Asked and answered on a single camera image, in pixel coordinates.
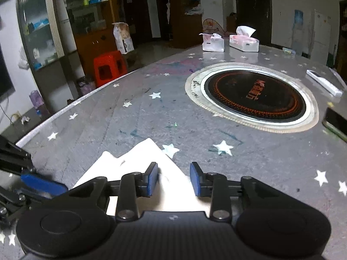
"doorway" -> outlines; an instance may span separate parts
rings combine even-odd
[[[160,27],[160,36],[162,40],[169,41],[170,34],[172,33],[171,24],[168,22],[167,17],[167,3],[169,0],[157,0],[157,10],[158,10],[158,19]]]
[[[152,29],[147,0],[123,0],[123,5],[134,46],[151,41]]]
[[[237,26],[256,29],[252,37],[262,45],[271,45],[272,0],[236,0]]]

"screw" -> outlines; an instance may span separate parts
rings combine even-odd
[[[120,217],[121,219],[130,219],[132,217],[134,217],[135,213],[131,210],[122,210],[118,213],[118,217]]]
[[[20,194],[20,201],[25,201],[25,195]]]
[[[6,215],[7,214],[7,209],[5,207],[0,208],[0,214],[1,215]]]
[[[214,218],[217,218],[219,220],[223,220],[230,217],[230,213],[225,210],[216,210],[213,212],[212,215],[214,216]]]

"red plastic stool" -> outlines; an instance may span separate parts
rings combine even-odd
[[[126,73],[127,66],[120,51],[108,52],[94,59],[94,74],[97,88]]]

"plastic bag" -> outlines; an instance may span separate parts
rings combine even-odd
[[[18,66],[20,69],[25,69],[25,70],[29,69],[28,59],[26,58],[26,54],[25,54],[23,46],[20,48],[20,61],[18,62]]]

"white paper towel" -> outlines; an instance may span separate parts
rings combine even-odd
[[[189,177],[151,140],[146,139],[119,158],[105,151],[101,157],[74,185],[77,187],[95,177],[104,176],[108,181],[120,180],[125,174],[144,173],[151,162],[159,167],[159,180],[150,198],[137,198],[139,213],[155,211],[205,211],[209,216],[210,199],[195,196]],[[110,197],[107,215],[114,216],[117,197]]]

